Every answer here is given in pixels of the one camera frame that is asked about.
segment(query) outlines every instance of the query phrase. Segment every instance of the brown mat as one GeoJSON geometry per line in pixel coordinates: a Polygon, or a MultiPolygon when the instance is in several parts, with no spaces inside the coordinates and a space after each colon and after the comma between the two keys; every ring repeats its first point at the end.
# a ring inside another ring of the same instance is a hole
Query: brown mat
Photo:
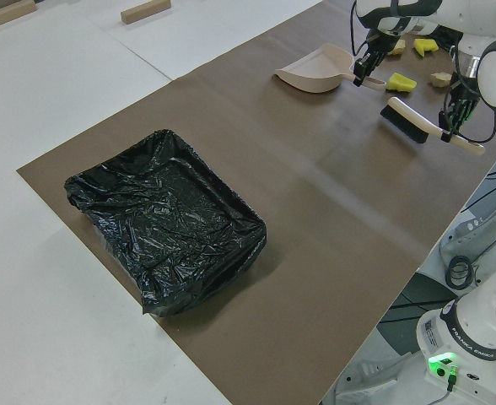
{"type": "MultiPolygon", "coordinates": [[[[318,4],[19,170],[134,297],[68,204],[69,176],[171,128],[265,219],[267,247],[245,276],[159,321],[234,405],[317,404],[496,160],[496,139],[482,158],[411,143],[380,118],[392,94],[349,83],[304,94],[272,77],[324,42],[348,49],[343,3],[318,4]]],[[[417,79],[406,100],[434,121],[443,94],[429,74],[450,59],[411,47],[376,74],[417,79]]],[[[491,123],[481,107],[466,130],[482,138],[491,123]]]]}

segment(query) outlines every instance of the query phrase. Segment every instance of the dustpan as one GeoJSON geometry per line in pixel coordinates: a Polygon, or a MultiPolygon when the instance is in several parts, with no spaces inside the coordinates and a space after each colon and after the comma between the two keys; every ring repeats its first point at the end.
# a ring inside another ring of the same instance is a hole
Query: dustpan
{"type": "MultiPolygon", "coordinates": [[[[342,81],[353,82],[353,55],[336,45],[326,43],[297,62],[277,69],[275,74],[287,84],[308,93],[324,93],[338,87],[342,81]]],[[[385,90],[386,82],[367,77],[363,86],[385,90]]]]}

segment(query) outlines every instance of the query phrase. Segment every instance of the trash bag lined bin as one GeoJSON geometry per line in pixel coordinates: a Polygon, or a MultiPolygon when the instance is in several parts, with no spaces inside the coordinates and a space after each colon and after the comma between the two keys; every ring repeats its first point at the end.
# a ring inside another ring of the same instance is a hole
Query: trash bag lined bin
{"type": "Polygon", "coordinates": [[[267,241],[263,220],[171,130],[70,177],[65,189],[136,281],[143,313],[201,304],[267,241]]]}

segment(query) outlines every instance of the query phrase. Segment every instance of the hand brush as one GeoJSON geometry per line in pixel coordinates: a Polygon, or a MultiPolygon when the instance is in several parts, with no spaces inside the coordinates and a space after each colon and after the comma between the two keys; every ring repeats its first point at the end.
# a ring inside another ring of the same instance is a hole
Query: hand brush
{"type": "MultiPolygon", "coordinates": [[[[421,116],[397,97],[391,97],[387,101],[387,106],[381,111],[381,115],[406,133],[416,143],[425,143],[428,135],[433,135],[439,139],[444,135],[448,135],[443,129],[421,116]]],[[[452,143],[477,156],[484,154],[484,147],[481,144],[468,142],[457,135],[452,135],[450,140],[446,142],[452,143]]]]}

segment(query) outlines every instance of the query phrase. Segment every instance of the beige block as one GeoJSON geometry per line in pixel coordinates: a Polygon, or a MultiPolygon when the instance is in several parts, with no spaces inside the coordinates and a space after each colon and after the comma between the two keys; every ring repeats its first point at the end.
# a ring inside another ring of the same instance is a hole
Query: beige block
{"type": "Polygon", "coordinates": [[[171,0],[151,0],[150,2],[124,10],[121,12],[121,19],[124,24],[131,24],[168,8],[171,8],[171,0]]]}
{"type": "Polygon", "coordinates": [[[0,8],[0,25],[13,19],[18,19],[33,11],[36,11],[34,0],[21,0],[20,2],[0,8]]]}

